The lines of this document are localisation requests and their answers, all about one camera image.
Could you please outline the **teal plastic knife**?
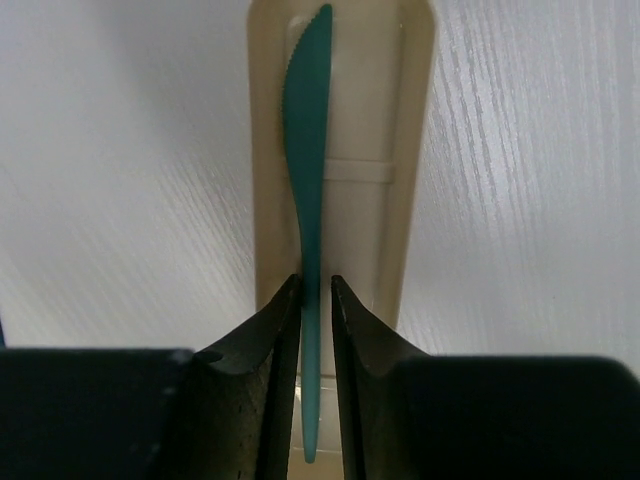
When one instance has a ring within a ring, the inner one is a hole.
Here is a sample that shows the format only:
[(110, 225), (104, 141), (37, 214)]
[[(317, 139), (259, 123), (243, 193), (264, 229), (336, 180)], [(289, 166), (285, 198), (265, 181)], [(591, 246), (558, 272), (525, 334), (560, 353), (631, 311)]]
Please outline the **teal plastic knife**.
[(301, 253), (301, 423), (304, 460), (316, 460), (321, 396), (322, 209), (332, 69), (333, 7), (322, 4), (289, 58), (281, 113)]

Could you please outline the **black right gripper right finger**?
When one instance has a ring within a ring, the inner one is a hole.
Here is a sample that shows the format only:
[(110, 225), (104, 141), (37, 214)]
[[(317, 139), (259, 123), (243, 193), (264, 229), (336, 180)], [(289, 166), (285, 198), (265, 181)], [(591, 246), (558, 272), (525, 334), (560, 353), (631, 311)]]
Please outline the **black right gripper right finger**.
[(331, 281), (349, 479), (635, 479), (639, 381), (595, 356), (444, 356)]

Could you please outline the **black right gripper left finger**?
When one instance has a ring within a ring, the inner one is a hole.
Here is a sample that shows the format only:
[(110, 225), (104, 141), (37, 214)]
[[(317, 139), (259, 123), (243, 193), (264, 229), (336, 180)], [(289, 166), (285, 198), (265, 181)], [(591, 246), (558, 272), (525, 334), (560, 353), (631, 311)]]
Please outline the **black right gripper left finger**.
[(5, 479), (283, 479), (301, 281), (189, 349), (5, 348)]

